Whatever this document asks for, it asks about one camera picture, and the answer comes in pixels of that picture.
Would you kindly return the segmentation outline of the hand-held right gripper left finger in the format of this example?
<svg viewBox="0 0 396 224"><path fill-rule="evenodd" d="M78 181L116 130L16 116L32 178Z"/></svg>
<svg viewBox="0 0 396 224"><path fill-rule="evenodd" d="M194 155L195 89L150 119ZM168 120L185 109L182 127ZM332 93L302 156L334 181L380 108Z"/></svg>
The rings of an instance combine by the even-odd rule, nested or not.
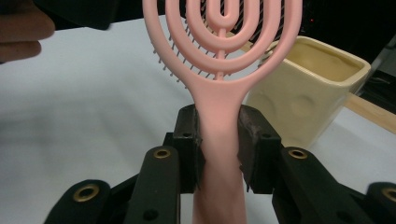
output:
<svg viewBox="0 0 396 224"><path fill-rule="evenodd" d="M167 133L163 140L165 146L177 150L181 193L194 193L200 188L205 156L201 150L199 124L199 114L195 105L184 106L178 111L174 130Z"/></svg>

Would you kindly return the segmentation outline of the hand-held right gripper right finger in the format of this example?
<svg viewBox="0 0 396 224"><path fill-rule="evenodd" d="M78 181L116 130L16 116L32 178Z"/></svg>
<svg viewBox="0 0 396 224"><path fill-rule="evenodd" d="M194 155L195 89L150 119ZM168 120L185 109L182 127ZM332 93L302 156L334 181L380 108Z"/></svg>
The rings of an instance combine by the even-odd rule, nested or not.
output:
<svg viewBox="0 0 396 224"><path fill-rule="evenodd" d="M258 109L242 105L238 115L237 154L247 189L255 194L271 194L276 184L275 158L281 138Z"/></svg>

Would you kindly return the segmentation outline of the pink vented hairbrush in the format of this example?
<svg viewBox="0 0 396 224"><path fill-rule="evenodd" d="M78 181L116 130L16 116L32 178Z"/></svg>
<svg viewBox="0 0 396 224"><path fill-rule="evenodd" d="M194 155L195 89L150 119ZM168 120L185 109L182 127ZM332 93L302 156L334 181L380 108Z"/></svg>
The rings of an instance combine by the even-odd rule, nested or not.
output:
<svg viewBox="0 0 396 224"><path fill-rule="evenodd" d="M237 120L248 91L286 57L303 0L142 0L156 53L187 87L200 121L205 165L193 224L246 224Z"/></svg>

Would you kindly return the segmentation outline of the cream ceramic square container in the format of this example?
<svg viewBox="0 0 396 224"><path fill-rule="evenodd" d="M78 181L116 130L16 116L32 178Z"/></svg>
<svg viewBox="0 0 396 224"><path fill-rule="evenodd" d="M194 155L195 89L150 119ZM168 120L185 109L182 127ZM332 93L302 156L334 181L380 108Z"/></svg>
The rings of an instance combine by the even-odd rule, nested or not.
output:
<svg viewBox="0 0 396 224"><path fill-rule="evenodd" d="M365 60L314 38L299 36L286 59L248 94L285 147L308 149L371 70Z"/></svg>

